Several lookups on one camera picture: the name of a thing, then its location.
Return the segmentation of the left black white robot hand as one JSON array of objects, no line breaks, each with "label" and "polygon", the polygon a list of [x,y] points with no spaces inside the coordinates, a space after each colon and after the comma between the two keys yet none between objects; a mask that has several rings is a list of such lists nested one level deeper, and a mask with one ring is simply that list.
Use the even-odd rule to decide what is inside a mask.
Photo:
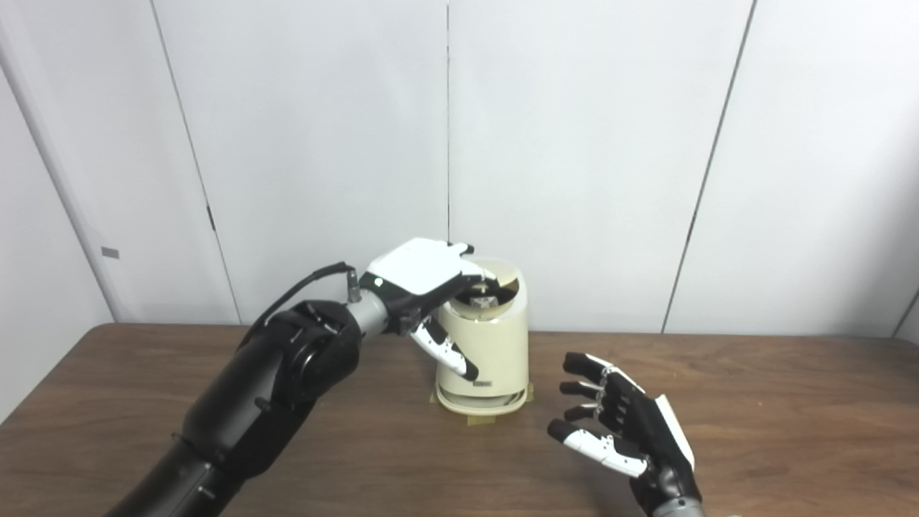
[{"label": "left black white robot hand", "polygon": [[440,307],[478,285],[498,290],[496,275],[466,258],[473,246],[413,238],[371,261],[358,279],[361,294],[382,304],[382,332],[410,337],[440,365],[464,380],[479,377],[478,367],[436,320]]}]

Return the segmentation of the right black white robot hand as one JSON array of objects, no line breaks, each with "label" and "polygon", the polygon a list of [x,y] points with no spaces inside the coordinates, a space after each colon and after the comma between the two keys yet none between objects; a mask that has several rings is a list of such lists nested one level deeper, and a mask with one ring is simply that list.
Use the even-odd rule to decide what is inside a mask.
[{"label": "right black white robot hand", "polygon": [[587,397],[549,422],[560,444],[629,478],[647,516],[705,516],[694,452],[666,395],[648,396],[620,367],[568,351],[562,369],[581,376],[560,383],[564,395]]}]

